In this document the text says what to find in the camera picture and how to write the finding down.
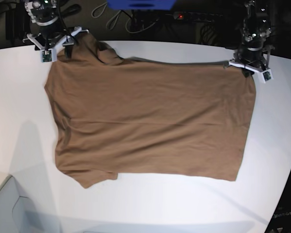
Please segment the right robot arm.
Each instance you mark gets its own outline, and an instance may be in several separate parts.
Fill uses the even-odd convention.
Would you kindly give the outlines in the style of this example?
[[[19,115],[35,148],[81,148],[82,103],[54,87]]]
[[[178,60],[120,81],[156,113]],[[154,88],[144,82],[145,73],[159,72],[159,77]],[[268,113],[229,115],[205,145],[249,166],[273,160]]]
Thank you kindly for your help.
[[[64,48],[67,58],[72,57],[73,46],[78,44],[76,35],[88,33],[81,26],[67,27],[64,19],[81,12],[78,4],[73,4],[65,10],[61,7],[66,0],[26,0],[25,10],[31,18],[31,22],[38,26],[38,33],[27,33],[26,38],[35,45],[35,50],[40,52],[41,62],[55,62],[59,48]]]

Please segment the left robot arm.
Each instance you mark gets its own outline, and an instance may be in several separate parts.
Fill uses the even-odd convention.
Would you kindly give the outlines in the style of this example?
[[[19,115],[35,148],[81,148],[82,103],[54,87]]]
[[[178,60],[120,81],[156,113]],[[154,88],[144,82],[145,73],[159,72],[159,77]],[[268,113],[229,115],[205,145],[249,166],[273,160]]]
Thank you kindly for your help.
[[[234,52],[234,58],[225,62],[225,67],[242,69],[245,77],[255,74],[261,83],[273,79],[269,67],[273,45],[265,44],[272,29],[265,0],[247,0],[244,2],[246,15],[240,29],[241,44]]]

